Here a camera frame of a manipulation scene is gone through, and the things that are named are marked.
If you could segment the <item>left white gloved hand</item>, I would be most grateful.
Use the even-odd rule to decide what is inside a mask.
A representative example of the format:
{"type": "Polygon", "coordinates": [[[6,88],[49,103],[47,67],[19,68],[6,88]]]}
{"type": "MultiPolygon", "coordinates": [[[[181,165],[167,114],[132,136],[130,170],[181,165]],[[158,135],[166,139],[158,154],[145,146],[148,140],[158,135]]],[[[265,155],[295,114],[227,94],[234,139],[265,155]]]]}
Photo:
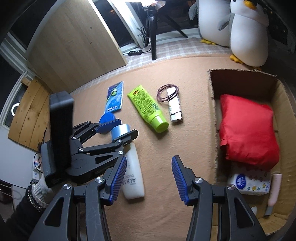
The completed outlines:
{"type": "Polygon", "coordinates": [[[32,185],[32,196],[37,204],[42,208],[47,208],[62,186],[63,183],[49,188],[46,184],[45,177],[42,174],[38,183],[32,185]]]}

